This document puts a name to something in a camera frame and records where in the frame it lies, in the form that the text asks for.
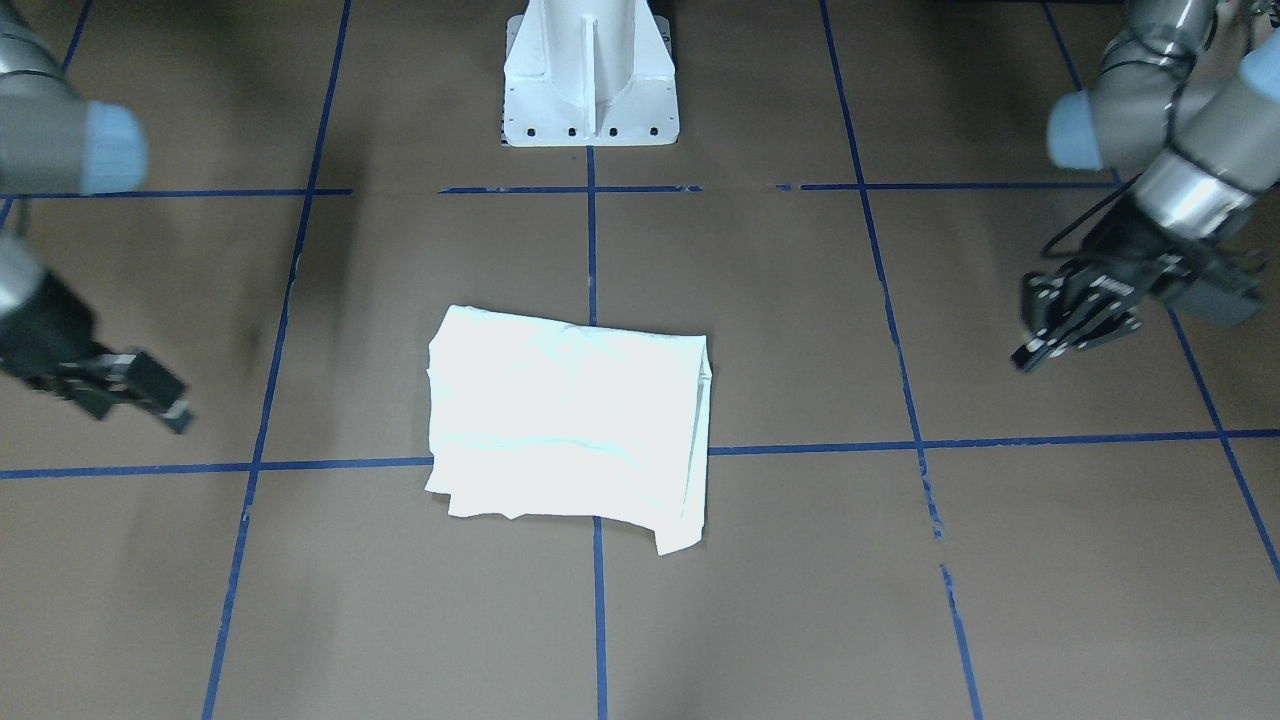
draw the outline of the blue tape grid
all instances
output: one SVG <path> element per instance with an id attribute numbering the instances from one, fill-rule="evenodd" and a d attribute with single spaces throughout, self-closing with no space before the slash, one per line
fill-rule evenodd
<path id="1" fill-rule="evenodd" d="M 315 150 L 311 155 L 311 173 L 307 177 L 307 192 L 303 195 L 302 213 L 298 219 L 298 234 L 293 242 L 293 259 L 289 263 L 289 278 L 284 286 L 284 300 L 280 304 L 280 319 L 275 331 L 275 351 L 271 355 L 271 370 L 266 379 L 266 392 L 262 398 L 262 419 L 253 445 L 253 460 L 250 465 L 248 482 L 244 487 L 244 503 L 241 510 L 239 530 L 236 533 L 236 550 L 232 553 L 232 568 L 227 579 L 227 596 L 223 600 L 223 618 L 218 628 L 218 641 L 214 644 L 214 660 L 209 669 L 209 687 L 205 692 L 205 707 L 201 717 L 212 720 L 218 701 L 218 683 L 221 679 L 223 659 L 227 653 L 227 638 L 232 629 L 232 614 L 236 609 L 236 591 L 239 588 L 241 565 L 244 561 L 244 543 L 248 539 L 250 519 L 253 509 L 253 495 L 257 492 L 257 479 L 262 469 L 262 450 L 266 446 L 266 433 L 271 424 L 271 406 L 275 401 L 275 384 L 280 375 L 280 359 L 284 355 L 284 338 L 289 327 L 289 300 L 293 284 L 298 279 L 298 260 L 306 245 L 307 223 L 311 219 L 311 205 L 316 197 L 316 182 L 320 176 L 320 159 L 324 155 L 325 135 L 329 129 L 329 111 L 333 109 L 333 96 L 338 87 L 338 70 L 342 68 L 342 49 L 347 38 L 347 22 L 351 19 L 351 0 L 342 4 L 342 20 L 338 23 L 338 40 L 334 45 L 333 63 L 329 68 L 329 86 L 325 90 L 324 109 L 320 111 L 320 128 L 316 131 Z"/>
<path id="2" fill-rule="evenodd" d="M 1066 44 L 1062 35 L 1057 27 L 1053 18 L 1052 10 L 1047 3 L 1039 3 L 1043 8 L 1046 20 L 1052 31 L 1055 41 L 1062 54 L 1064 61 L 1068 68 L 1068 73 L 1071 77 L 1073 83 L 1076 88 L 1082 87 L 1079 74 L 1075 70 L 1075 65 L 1071 61 L 1070 54 L 1066 49 Z M 911 420 L 913 439 L 910 441 L 890 441 L 890 442 L 860 442 L 860 443 L 819 443 L 819 445 L 769 445 L 769 446 L 731 446 L 731 447 L 713 447 L 710 448 L 710 455 L 713 456 L 740 456 L 740 455 L 780 455 L 780 454 L 815 454 L 815 452 L 878 452 L 878 451 L 915 451 L 919 465 L 923 489 L 925 498 L 929 505 L 931 519 L 934 525 L 934 536 L 937 538 L 942 537 L 942 521 L 938 514 L 937 506 L 933 501 L 932 487 L 928 479 L 928 465 L 925 451 L 927 450 L 948 450 L 948 448 L 974 448 L 974 447 L 1016 447 L 1016 446 L 1042 446 L 1042 445 L 1100 445 L 1100 443 L 1144 443 L 1144 442 L 1196 442 L 1196 441 L 1217 441 L 1231 471 L 1239 486 L 1242 497 L 1249 510 L 1249 514 L 1256 525 L 1257 533 L 1266 553 L 1271 561 L 1272 569 L 1276 578 L 1280 579 L 1280 559 L 1275 550 L 1275 544 L 1271 541 L 1270 533 L 1258 512 L 1257 505 L 1253 500 L 1253 493 L 1245 480 L 1243 471 L 1239 468 L 1234 450 L 1231 447 L 1231 439 L 1242 438 L 1277 438 L 1280 437 L 1280 428 L 1261 428 L 1261 429 L 1244 429 L 1244 430 L 1226 430 L 1222 427 L 1221 419 L 1219 418 L 1216 405 L 1213 404 L 1212 396 L 1208 391 L 1207 384 L 1199 370 L 1199 364 L 1196 360 L 1194 352 L 1190 347 L 1190 342 L 1187 338 L 1185 332 L 1176 315 L 1170 313 L 1175 332 L 1178 334 L 1179 342 L 1187 356 L 1188 366 L 1197 383 L 1201 396 L 1204 401 L 1206 410 L 1212 421 L 1213 429 L 1204 432 L 1181 432 L 1181 433 L 1132 433 L 1132 434 L 1096 434 L 1096 436 L 1061 436 L 1061 437 L 1006 437 L 1006 438 L 964 438 L 964 439 L 923 439 L 919 421 L 915 414 L 914 400 L 910 389 L 910 378 L 908 374 L 908 366 L 900 338 L 897 336 L 897 323 L 893 315 L 892 297 L 890 292 L 888 279 L 884 273 L 883 261 L 879 254 L 879 242 L 876 233 L 874 217 L 872 213 L 870 197 L 869 195 L 878 191 L 940 191 L 940 190 L 1105 190 L 1112 188 L 1119 182 L 1119 176 L 1114 173 L 1114 182 L 977 182 L 977 183 L 870 183 L 865 181 L 861 169 L 861 161 L 858 151 L 856 136 L 854 133 L 852 117 L 849 110 L 849 100 L 845 92 L 844 77 L 840 70 L 838 54 L 836 51 L 836 42 L 831 27 L 829 13 L 826 0 L 819 0 L 819 6 L 823 17 L 823 27 L 826 32 L 828 51 L 831 55 L 832 72 L 835 76 L 837 92 L 840 96 L 841 110 L 845 119 L 845 129 L 849 140 L 850 159 L 854 164 L 856 182 L 854 183 L 812 183 L 812 184 L 778 184 L 777 188 L 781 191 L 852 191 L 860 195 L 860 201 L 863 205 L 864 219 L 867 223 L 867 229 L 870 240 L 870 250 L 876 260 L 877 278 L 881 282 L 883 296 L 884 296 L 884 313 L 886 322 L 890 329 L 891 338 L 893 340 L 895 347 L 897 350 L 899 369 L 902 379 L 902 393 L 904 402 L 906 404 L 908 414 Z M 72 36 L 68 51 L 63 60 L 63 69 L 67 72 L 70 68 L 72 59 L 74 56 L 76 49 L 79 44 L 81 36 L 83 33 L 86 22 L 90 17 L 92 8 L 92 0 L 86 0 L 79 18 L 77 20 L 76 31 Z M 220 678 L 223 657 L 225 655 L 227 638 L 230 630 L 230 619 L 234 609 L 236 591 L 238 587 L 239 569 L 243 562 L 244 544 L 247 539 L 250 518 L 253 502 L 253 495 L 256 491 L 257 479 L 261 473 L 269 471 L 294 471 L 294 470 L 325 470 L 325 469 L 379 469 L 379 468 L 406 468 L 406 466 L 429 466 L 433 462 L 430 456 L 419 457 L 375 457 L 375 459 L 334 459 L 334 460 L 302 460 L 302 461 L 264 461 L 262 450 L 265 447 L 266 433 L 270 425 L 270 414 L 274 401 L 275 384 L 280 369 L 280 359 L 283 356 L 283 348 L 288 328 L 288 313 L 289 313 L 289 295 L 293 283 L 297 281 L 297 264 L 301 256 L 305 240 L 307 223 L 310 219 L 310 211 L 312 206 L 314 197 L 317 196 L 346 196 L 351 195 L 353 191 L 351 188 L 319 188 L 316 186 L 320 159 L 324 150 L 324 140 L 328 128 L 329 113 L 333 106 L 333 97 L 337 88 L 337 79 L 342 61 L 343 42 L 346 38 L 347 24 L 351 13 L 351 0 L 344 0 L 342 20 L 339 23 L 338 40 L 334 49 L 333 64 L 330 68 L 329 86 L 325 94 L 324 109 L 321 113 L 320 128 L 316 135 L 315 150 L 312 155 L 311 173 L 307 181 L 306 188 L 247 188 L 247 190 L 169 190 L 169 191 L 137 191 L 137 192 L 122 192 L 96 196 L 99 199 L 114 199 L 114 197 L 280 197 L 280 196 L 298 196 L 303 197 L 303 208 L 298 223 L 298 233 L 294 241 L 293 261 L 291 264 L 289 278 L 285 284 L 284 300 L 282 304 L 280 318 L 276 331 L 275 351 L 271 361 L 271 370 L 268 379 L 268 387 L 262 402 L 262 414 L 259 428 L 257 441 L 255 443 L 253 459 L 250 462 L 212 462 L 212 464 L 182 464 L 182 465 L 142 465 L 142 466 L 102 466 L 102 468 L 54 468 L 54 469 L 19 469 L 19 470 L 0 470 L 0 480 L 23 480 L 23 479 L 38 479 L 38 478 L 93 478 L 93 477 L 120 477 L 120 475 L 156 475 L 156 474 L 191 474 L 191 473 L 248 473 L 248 482 L 246 486 L 244 503 L 241 514 L 239 532 L 237 533 L 236 550 L 232 559 L 232 569 L 228 577 L 228 589 L 224 600 L 223 607 L 223 620 L 219 628 L 218 642 L 215 644 L 214 660 L 210 669 L 210 680 L 206 692 L 206 700 L 204 706 L 204 717 L 207 720 L 212 716 L 214 705 L 216 701 L 218 682 Z M 595 179 L 595 154 L 593 147 L 586 149 L 586 164 L 588 164 L 588 183 L 586 186 L 567 186 L 567 187 L 451 187 L 440 191 L 442 195 L 520 195 L 520 193 L 584 193 L 588 197 L 588 288 L 589 288 L 589 313 L 590 323 L 593 325 L 598 324 L 598 286 L 596 286 L 596 208 L 595 199 L 598 193 L 643 193 L 643 192 L 660 192 L 660 193 L 678 193 L 678 192 L 701 192 L 703 187 L 696 184 L 672 184 L 672 186 L 599 186 Z M 13 200 L 15 196 L 0 195 L 5 202 L 0 208 L 0 224 L 4 223 L 8 217 Z M 79 196 L 64 195 L 64 193 L 49 193 L 49 195 L 32 195 L 33 199 L 47 199 L 47 200 L 61 200 L 61 199 L 78 199 Z M 603 529 L 599 518 L 593 521 L 593 565 L 595 571 L 595 642 L 596 642 L 596 700 L 598 700 L 598 716 L 602 720 L 608 717 L 608 671 L 605 661 L 605 605 L 604 605 L 604 546 L 603 546 Z M 982 702 L 978 692 L 978 684 L 974 675 L 973 661 L 969 653 L 969 643 L 964 630 L 964 620 L 959 611 L 955 596 L 955 582 L 951 570 L 947 565 L 941 566 L 943 585 L 946 589 L 947 602 L 952 612 L 952 620 L 956 632 L 957 647 L 960 651 L 961 665 L 964 669 L 965 682 L 969 691 L 972 712 L 975 720 L 982 720 Z"/>

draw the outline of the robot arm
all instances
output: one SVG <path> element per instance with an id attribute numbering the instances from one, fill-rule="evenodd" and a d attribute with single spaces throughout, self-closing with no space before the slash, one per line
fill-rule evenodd
<path id="1" fill-rule="evenodd" d="M 40 37 L 0 0 L 0 192 L 120 192 L 145 173 L 146 145 L 132 113 L 82 100 Z M 0 232 L 0 370 L 97 419 L 129 404 L 183 432 L 191 421 L 186 386 L 143 351 L 99 345 L 92 311 L 13 224 Z"/>
<path id="2" fill-rule="evenodd" d="M 1215 5 L 1204 0 L 1132 1 L 1126 5 L 1129 27 L 1107 56 L 1124 51 L 1126 37 L 1137 38 L 1132 40 L 1137 53 L 1148 56 L 1135 64 L 1158 65 L 1162 58 L 1176 56 L 1183 67 L 1174 77 L 1183 83 L 1189 74 L 1185 64 L 1194 63 L 1207 44 L 1188 38 L 1208 32 L 1207 15 Z M 1142 20 L 1140 28 L 1135 18 Z M 1139 37 L 1139 31 L 1147 35 Z M 1174 51 L 1188 46 L 1194 50 Z M 1224 325 L 1243 323 L 1262 309 L 1254 273 L 1224 254 L 1219 243 L 1248 220 L 1249 206 L 1280 179 L 1280 36 L 1249 53 L 1235 76 L 1176 131 L 1170 105 L 1176 106 L 1176 96 L 1160 104 L 1157 115 L 1164 114 L 1165 120 L 1155 129 L 1165 141 L 1147 170 L 1107 199 L 1119 200 L 1078 251 L 1050 252 L 1074 227 L 1046 246 L 1046 258 L 1066 259 L 1056 273 L 1023 278 L 1023 322 L 1029 338 L 1012 355 L 1018 369 L 1029 373 L 1068 348 L 1085 350 L 1137 331 L 1142 323 L 1134 309 L 1147 295 Z M 1091 114 L 1093 120 L 1106 117 L 1106 111 Z M 1133 133 L 1134 128 L 1123 132 Z M 1101 147 L 1115 145 L 1114 138 L 1101 141 L 1106 135 L 1102 128 L 1094 135 L 1101 158 Z M 1142 142 L 1149 138 L 1135 142 L 1139 152 Z"/>

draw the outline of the folded white towel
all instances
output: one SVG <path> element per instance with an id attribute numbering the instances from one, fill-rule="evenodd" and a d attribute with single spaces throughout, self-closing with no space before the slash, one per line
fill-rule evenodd
<path id="1" fill-rule="evenodd" d="M 696 544 L 707 498 L 705 337 L 449 307 L 430 345 L 430 492 L 449 515 L 599 515 Z"/>

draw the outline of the silver metal cylinder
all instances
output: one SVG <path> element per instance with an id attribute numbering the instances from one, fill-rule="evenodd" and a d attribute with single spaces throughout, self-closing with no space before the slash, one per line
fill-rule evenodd
<path id="1" fill-rule="evenodd" d="M 1156 224 L 1187 240 L 1208 237 L 1254 200 L 1169 150 L 1134 183 L 1133 199 Z"/>
<path id="2" fill-rule="evenodd" d="M 1256 195 L 1280 179 L 1280 105 L 1240 76 L 1174 142 L 1204 169 Z"/>
<path id="3" fill-rule="evenodd" d="M 1146 49 L 1165 58 L 1166 63 L 1178 63 L 1188 56 L 1194 63 L 1204 50 L 1217 3 L 1219 0 L 1128 0 L 1124 6 L 1126 31 Z"/>
<path id="4" fill-rule="evenodd" d="M 49 46 L 6 0 L 0 0 L 0 96 L 79 100 Z"/>
<path id="5" fill-rule="evenodd" d="M 0 192 L 81 188 L 88 104 L 0 95 Z"/>
<path id="6" fill-rule="evenodd" d="M 1143 168 L 1160 154 L 1171 133 L 1199 114 L 1222 88 L 1221 83 L 1189 85 L 1174 100 L 1178 83 L 1151 67 L 1128 67 L 1124 78 L 1098 82 L 1089 92 L 1105 165 Z"/>

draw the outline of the light blue joint cap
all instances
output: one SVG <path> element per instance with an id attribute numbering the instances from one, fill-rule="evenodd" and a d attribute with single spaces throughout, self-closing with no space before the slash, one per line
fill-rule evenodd
<path id="1" fill-rule="evenodd" d="M 1101 170 L 1102 150 L 1085 91 L 1064 95 L 1048 115 L 1048 156 L 1059 168 Z"/>
<path id="2" fill-rule="evenodd" d="M 90 102 L 81 195 L 128 192 L 147 178 L 147 141 L 127 108 Z"/>
<path id="3" fill-rule="evenodd" d="M 1240 60 L 1240 79 L 1254 92 L 1280 105 L 1280 32 Z"/>

